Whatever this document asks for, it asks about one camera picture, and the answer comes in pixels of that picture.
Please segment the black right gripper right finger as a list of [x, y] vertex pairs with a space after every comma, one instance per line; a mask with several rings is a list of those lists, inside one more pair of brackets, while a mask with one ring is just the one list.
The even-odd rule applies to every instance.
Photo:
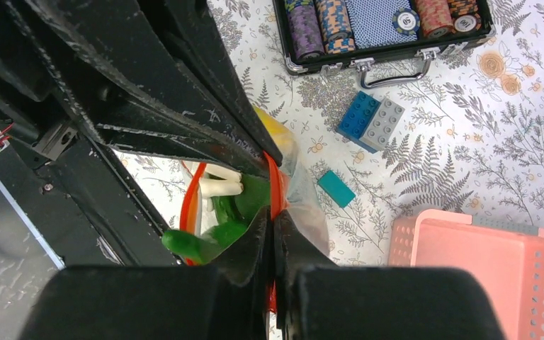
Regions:
[[482, 286], [441, 267], [340, 266], [274, 220], [276, 326], [284, 339], [503, 339]]

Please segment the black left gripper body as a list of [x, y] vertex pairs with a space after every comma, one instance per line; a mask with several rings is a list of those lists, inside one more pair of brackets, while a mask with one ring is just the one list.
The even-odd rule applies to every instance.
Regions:
[[75, 135], [109, 148], [98, 120], [113, 83], [83, 56], [57, 16], [98, 15], [98, 1], [0, 1], [0, 122], [26, 148], [57, 159]]

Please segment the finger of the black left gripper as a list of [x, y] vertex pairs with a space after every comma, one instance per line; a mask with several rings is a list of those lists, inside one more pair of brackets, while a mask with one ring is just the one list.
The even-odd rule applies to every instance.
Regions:
[[180, 57], [232, 117], [228, 132], [244, 132], [257, 156], [267, 153], [277, 165], [283, 155], [250, 104], [225, 48], [207, 1], [138, 2], [166, 49]]
[[83, 56], [113, 83], [113, 109], [98, 120], [113, 149], [208, 162], [267, 177], [267, 153], [227, 128], [230, 114], [153, 31], [139, 1], [98, 1], [98, 15], [57, 16]]

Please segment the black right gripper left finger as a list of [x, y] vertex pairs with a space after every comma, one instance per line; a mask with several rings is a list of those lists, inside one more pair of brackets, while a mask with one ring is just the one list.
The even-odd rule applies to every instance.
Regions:
[[54, 275], [21, 339], [267, 339], [269, 207], [204, 266], [72, 266]]

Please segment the green toy chili pepper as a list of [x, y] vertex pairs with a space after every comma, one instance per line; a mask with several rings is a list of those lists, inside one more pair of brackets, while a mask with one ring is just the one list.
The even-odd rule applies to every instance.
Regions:
[[207, 264], [233, 245], [248, 227], [242, 222], [227, 221], [206, 230], [200, 236], [173, 229], [166, 231], [162, 244], [172, 253], [193, 264]]

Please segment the green toy cabbage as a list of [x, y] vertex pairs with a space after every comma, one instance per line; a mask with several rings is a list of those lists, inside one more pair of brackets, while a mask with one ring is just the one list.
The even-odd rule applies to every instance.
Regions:
[[259, 177], [244, 175], [239, 195], [212, 198], [219, 224], [237, 222], [248, 226], [262, 206], [270, 204], [270, 184]]

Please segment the clear zip bag orange zipper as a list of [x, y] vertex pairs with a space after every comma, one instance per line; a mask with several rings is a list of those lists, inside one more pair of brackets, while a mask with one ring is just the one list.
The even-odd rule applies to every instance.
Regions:
[[[270, 184], [270, 204], [266, 205], [271, 209], [270, 216], [275, 218], [281, 211], [286, 211], [292, 217], [297, 230], [323, 254], [328, 254], [329, 233], [326, 220], [312, 177], [302, 164], [302, 153], [297, 140], [295, 139], [293, 151], [283, 156], [281, 165], [277, 165], [271, 157], [267, 157], [267, 161], [270, 178], [264, 180]], [[199, 180], [205, 164], [207, 163], [181, 162], [188, 188], [181, 206], [179, 226], [175, 230], [195, 236], [200, 236], [211, 227], [220, 225], [215, 211], [206, 210], [200, 192]]]

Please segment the yellow toy banana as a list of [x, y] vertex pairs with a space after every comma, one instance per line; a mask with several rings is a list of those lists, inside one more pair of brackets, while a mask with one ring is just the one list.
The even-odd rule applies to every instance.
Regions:
[[254, 106], [253, 109], [283, 156], [289, 155], [293, 151], [295, 145], [294, 134], [266, 111], [257, 106]]

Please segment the white toy garlic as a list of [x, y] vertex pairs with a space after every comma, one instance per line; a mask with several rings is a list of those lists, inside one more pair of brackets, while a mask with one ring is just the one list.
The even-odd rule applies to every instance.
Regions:
[[214, 210], [214, 197], [237, 196], [244, 190], [240, 173], [214, 164], [205, 164], [199, 186], [208, 212]]

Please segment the teal toy brick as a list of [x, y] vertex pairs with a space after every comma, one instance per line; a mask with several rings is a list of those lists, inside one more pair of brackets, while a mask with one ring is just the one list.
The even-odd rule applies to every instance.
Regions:
[[322, 190], [340, 207], [355, 199], [355, 193], [333, 172], [328, 170], [317, 181]]

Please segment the black poker chip case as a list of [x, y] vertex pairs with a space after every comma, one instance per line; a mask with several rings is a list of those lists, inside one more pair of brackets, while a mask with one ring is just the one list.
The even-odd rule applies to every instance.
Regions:
[[[289, 74], [353, 68], [364, 89], [426, 76], [434, 60], [458, 55], [495, 34], [487, 1], [274, 1]], [[376, 64], [417, 60], [406, 76], [367, 81]]]

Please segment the blue playing card deck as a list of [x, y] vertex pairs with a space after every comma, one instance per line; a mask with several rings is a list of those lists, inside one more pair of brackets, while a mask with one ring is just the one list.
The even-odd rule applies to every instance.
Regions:
[[350, 0], [346, 2], [356, 47], [367, 49], [414, 42], [421, 21], [403, 0]]

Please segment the grey toy brick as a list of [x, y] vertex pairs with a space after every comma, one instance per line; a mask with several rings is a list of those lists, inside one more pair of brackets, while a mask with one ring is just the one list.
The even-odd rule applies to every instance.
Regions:
[[404, 107], [384, 98], [358, 140], [374, 150], [384, 149], [404, 113]]

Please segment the pink plastic basket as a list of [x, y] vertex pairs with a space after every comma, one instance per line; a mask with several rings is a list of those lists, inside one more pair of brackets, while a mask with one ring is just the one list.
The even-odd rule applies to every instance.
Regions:
[[470, 272], [508, 339], [544, 339], [544, 228], [428, 209], [392, 225], [391, 266]]

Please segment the floral tablecloth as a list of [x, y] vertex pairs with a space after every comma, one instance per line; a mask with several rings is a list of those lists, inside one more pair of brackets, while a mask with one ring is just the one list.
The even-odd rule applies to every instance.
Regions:
[[[248, 99], [297, 140], [334, 262], [386, 264], [393, 222], [429, 208], [544, 228], [544, 1], [491, 1], [487, 42], [370, 90], [405, 108], [373, 154], [335, 130], [360, 90], [355, 70], [291, 76], [271, 1], [208, 6]], [[345, 208], [317, 183], [328, 170], [356, 195]]]

